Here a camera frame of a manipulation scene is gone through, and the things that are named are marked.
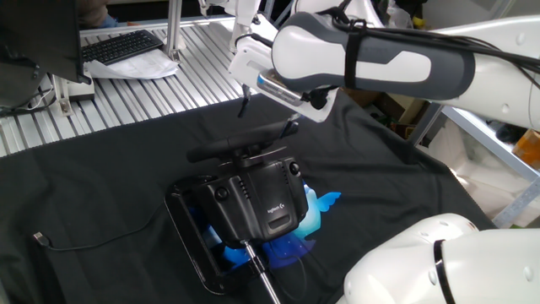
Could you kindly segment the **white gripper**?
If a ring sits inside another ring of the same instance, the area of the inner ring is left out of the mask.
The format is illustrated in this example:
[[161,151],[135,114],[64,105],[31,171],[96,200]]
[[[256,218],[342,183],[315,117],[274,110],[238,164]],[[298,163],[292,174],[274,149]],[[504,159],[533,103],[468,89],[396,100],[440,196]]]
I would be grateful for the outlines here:
[[236,54],[229,74],[240,84],[243,98],[237,117],[242,118],[251,100],[251,92],[262,94],[279,105],[296,112],[283,124],[280,138],[296,133],[300,116],[314,122],[324,122],[333,108],[338,89],[326,86],[311,90],[292,90],[273,67],[271,47],[256,34],[241,36],[236,42]]

